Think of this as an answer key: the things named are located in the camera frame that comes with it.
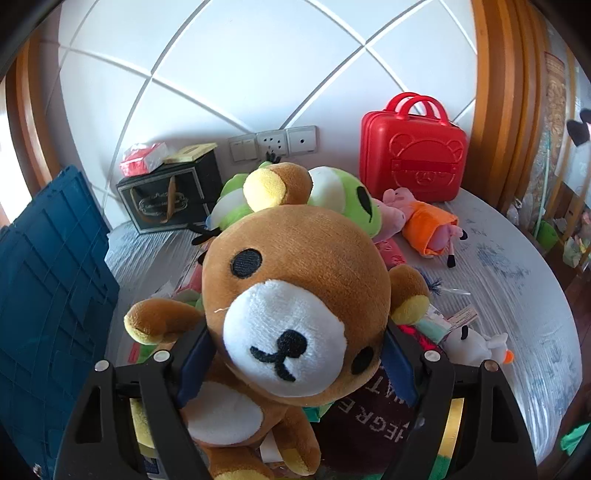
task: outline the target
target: wall socket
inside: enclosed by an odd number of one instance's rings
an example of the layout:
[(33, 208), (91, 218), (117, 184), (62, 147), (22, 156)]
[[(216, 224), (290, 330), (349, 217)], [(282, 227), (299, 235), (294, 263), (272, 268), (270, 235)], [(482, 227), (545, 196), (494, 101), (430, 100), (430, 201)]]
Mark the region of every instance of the wall socket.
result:
[(267, 130), (256, 134), (256, 144), (262, 160), (267, 152), (279, 157), (287, 156), (287, 136), (285, 130)]
[(228, 146), (234, 162), (265, 160), (267, 152), (282, 158), (305, 155), (318, 151), (317, 132), (315, 125), (266, 130), (257, 134), (228, 138)]
[(292, 127), (285, 131), (290, 155), (305, 155), (318, 151), (317, 128), (315, 125)]

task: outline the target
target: white table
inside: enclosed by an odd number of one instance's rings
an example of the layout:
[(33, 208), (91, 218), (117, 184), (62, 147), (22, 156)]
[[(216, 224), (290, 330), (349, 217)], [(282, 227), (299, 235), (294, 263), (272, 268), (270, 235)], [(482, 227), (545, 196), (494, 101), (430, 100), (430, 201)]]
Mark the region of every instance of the white table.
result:
[(406, 260), (429, 277), (470, 297), (442, 293), (433, 304), (449, 317), (472, 303), (480, 319), (472, 326), (487, 335), (509, 333), (515, 362), (503, 371), (530, 433), (540, 463), (552, 450), (562, 416), (582, 381), (579, 338), (550, 267), (505, 217), (465, 190), (440, 205), (460, 219), (468, 239), (456, 242), (455, 268), (446, 255), (420, 257), (399, 234)]
[[(446, 257), (421, 258), (396, 236), (411, 265), (444, 285), (472, 292), (470, 297), (442, 294), (433, 304), (451, 316), (469, 302), (480, 314), (473, 326), (493, 335), (509, 333), (515, 362), (503, 366), (530, 432), (538, 462), (550, 452), (560, 421), (582, 381), (579, 339), (569, 305), (550, 268), (521, 232), (474, 195), (461, 191), (444, 206), (460, 218), (468, 240), (458, 242), (457, 267)], [(188, 231), (139, 235), (131, 223), (109, 239), (106, 262), (121, 286), (106, 357), (127, 362), (132, 345), (123, 315), (166, 281), (174, 283), (195, 247)]]

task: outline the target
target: gift bag handle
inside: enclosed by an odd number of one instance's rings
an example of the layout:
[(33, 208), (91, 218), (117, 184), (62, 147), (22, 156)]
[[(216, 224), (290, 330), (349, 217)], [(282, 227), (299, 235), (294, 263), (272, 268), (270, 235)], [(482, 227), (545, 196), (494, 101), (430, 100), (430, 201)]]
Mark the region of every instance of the gift bag handle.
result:
[[(400, 102), (402, 102), (402, 100), (404, 100), (405, 98), (408, 98), (408, 97), (418, 97), (418, 96), (420, 96), (420, 95), (418, 93), (414, 93), (414, 92), (399, 93), (399, 94), (397, 94), (397, 96), (395, 96), (392, 100), (390, 100), (388, 102), (385, 110), (387, 112), (395, 112), (396, 107), (398, 106), (398, 104)], [(425, 106), (425, 111), (427, 112), (426, 116), (429, 118), (435, 118), (435, 113), (433, 112), (433, 107), (431, 107), (431, 104), (427, 101), (423, 101), (423, 105)]]
[(166, 223), (168, 222), (174, 215), (174, 201), (176, 198), (177, 193), (177, 182), (174, 178), (174, 175), (170, 177), (170, 181), (168, 182), (168, 195), (167, 195), (167, 204), (166, 204), (166, 218), (164, 220), (156, 220), (151, 219), (147, 215), (144, 215), (139, 209), (139, 201), (136, 197), (135, 187), (131, 187), (131, 200), (134, 204), (135, 211), (137, 212), (138, 216), (146, 223)]
[(396, 113), (396, 117), (399, 120), (408, 120), (408, 111), (410, 110), (410, 108), (415, 103), (419, 103), (419, 102), (429, 102), (429, 103), (432, 103), (433, 106), (439, 112), (439, 119), (438, 119), (439, 120), (439, 123), (441, 125), (446, 126), (446, 127), (449, 127), (451, 125), (450, 122), (449, 122), (449, 118), (447, 117), (447, 113), (446, 113), (445, 109), (443, 108), (443, 105), (440, 104), (437, 100), (435, 100), (435, 98), (428, 97), (426, 95), (417, 95), (416, 97), (411, 98), (408, 102), (406, 102), (400, 108), (400, 111)]

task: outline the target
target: suitcase handle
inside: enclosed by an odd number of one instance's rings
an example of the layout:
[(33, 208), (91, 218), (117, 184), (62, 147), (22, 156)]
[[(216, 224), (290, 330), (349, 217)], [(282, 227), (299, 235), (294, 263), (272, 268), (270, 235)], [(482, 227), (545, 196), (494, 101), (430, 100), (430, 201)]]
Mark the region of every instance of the suitcase handle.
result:
[(440, 117), (439, 123), (446, 126), (446, 127), (451, 126), (451, 124), (449, 122), (449, 118), (447, 117), (447, 113), (446, 113), (445, 109), (443, 108), (443, 105), (440, 104), (437, 100), (435, 100), (435, 98), (428, 97), (426, 95), (417, 95), (416, 97), (411, 98), (408, 102), (406, 102), (400, 108), (400, 111), (396, 113), (396, 117), (399, 120), (408, 120), (408, 111), (415, 103), (419, 103), (419, 102), (432, 103), (435, 106), (435, 108), (437, 109), (437, 111), (439, 112), (439, 117)]
[[(386, 105), (386, 108), (384, 110), (386, 110), (387, 112), (395, 112), (396, 111), (396, 107), (398, 106), (398, 104), (400, 102), (402, 102), (402, 100), (404, 100), (405, 98), (408, 97), (418, 97), (420, 96), (418, 93), (414, 93), (414, 92), (402, 92), (397, 94), (397, 96), (395, 96), (392, 100), (390, 100), (388, 102), (388, 104)], [(423, 101), (423, 105), (425, 106), (425, 111), (427, 112), (427, 117), (429, 118), (435, 118), (435, 113), (433, 112), (433, 108), (431, 107), (431, 104), (427, 101)]]

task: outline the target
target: black gift box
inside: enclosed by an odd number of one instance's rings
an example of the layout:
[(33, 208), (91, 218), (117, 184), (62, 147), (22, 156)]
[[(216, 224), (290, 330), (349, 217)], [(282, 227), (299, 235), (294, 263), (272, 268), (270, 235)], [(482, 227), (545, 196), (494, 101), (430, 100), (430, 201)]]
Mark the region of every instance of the black gift box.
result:
[[(213, 151), (192, 162), (165, 164), (146, 175), (117, 184), (138, 232), (156, 232), (203, 225), (222, 192)], [(168, 201), (174, 194), (174, 205)]]

